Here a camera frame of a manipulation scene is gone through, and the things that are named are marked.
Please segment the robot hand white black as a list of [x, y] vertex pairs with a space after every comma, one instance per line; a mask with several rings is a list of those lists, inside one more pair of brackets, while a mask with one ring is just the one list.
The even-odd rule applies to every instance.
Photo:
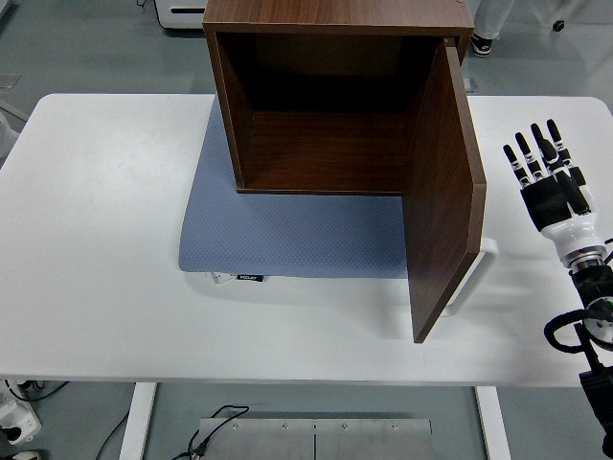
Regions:
[[524, 163], [510, 145], [503, 147], [520, 194], [536, 230], [554, 243], [562, 264], [579, 260], [601, 264], [606, 255], [604, 238], [597, 230], [598, 208], [580, 167], [564, 146], [554, 120], [546, 122], [549, 137], [538, 124], [531, 125], [537, 152], [532, 152], [524, 135], [515, 141]]

